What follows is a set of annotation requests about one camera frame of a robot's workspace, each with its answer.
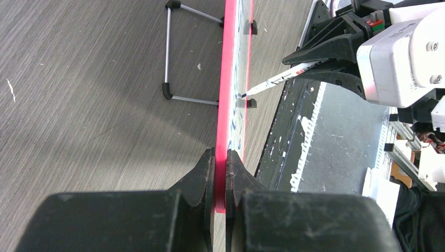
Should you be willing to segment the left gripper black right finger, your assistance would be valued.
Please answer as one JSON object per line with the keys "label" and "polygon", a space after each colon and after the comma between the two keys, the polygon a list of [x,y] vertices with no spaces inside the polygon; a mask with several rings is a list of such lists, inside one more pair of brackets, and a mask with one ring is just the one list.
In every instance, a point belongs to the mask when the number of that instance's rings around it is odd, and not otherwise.
{"label": "left gripper black right finger", "polygon": [[400,245],[374,200],[269,191],[230,150],[226,251],[400,251]]}

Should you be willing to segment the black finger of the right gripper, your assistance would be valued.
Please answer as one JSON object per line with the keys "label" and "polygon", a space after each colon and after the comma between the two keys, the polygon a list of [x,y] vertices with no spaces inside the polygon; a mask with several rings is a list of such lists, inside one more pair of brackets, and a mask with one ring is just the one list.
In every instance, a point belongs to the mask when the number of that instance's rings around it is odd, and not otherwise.
{"label": "black finger of the right gripper", "polygon": [[358,65],[349,61],[328,60],[298,75],[298,78],[337,85],[366,99]]}
{"label": "black finger of the right gripper", "polygon": [[356,53],[369,39],[369,25],[355,14],[330,19],[306,44],[284,57],[284,65],[323,59],[357,62]]}

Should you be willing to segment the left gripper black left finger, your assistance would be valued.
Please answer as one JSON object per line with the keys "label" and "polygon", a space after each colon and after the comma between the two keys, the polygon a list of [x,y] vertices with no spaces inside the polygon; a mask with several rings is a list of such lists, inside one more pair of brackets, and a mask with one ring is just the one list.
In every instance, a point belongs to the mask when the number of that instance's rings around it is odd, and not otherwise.
{"label": "left gripper black left finger", "polygon": [[68,192],[37,208],[17,251],[212,251],[215,150],[166,190]]}

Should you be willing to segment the white marker blue cap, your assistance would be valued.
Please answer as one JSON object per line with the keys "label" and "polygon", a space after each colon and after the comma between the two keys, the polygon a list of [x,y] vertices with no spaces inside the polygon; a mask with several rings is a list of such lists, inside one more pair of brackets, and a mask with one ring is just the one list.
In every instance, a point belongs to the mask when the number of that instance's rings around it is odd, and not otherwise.
{"label": "white marker blue cap", "polygon": [[267,79],[266,81],[254,86],[253,88],[250,88],[247,92],[245,92],[244,94],[241,95],[241,98],[245,98],[245,97],[251,96],[251,95],[256,95],[256,94],[263,92],[269,88],[272,88],[276,85],[279,85],[283,82],[293,79],[293,78],[309,71],[310,69],[313,69],[313,68],[325,63],[326,61],[327,61],[327,59],[313,61],[313,62],[300,63],[294,67],[291,67],[290,69],[288,69],[282,73],[277,74],[276,76],[273,76],[273,77]]}

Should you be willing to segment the white whiteboard pink rim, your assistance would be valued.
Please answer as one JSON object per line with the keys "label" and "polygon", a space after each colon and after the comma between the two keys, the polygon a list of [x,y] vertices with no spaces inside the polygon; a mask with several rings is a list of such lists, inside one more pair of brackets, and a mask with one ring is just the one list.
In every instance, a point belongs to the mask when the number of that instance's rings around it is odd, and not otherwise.
{"label": "white whiteboard pink rim", "polygon": [[228,151],[245,154],[253,1],[226,1],[215,147],[215,211],[225,213]]}

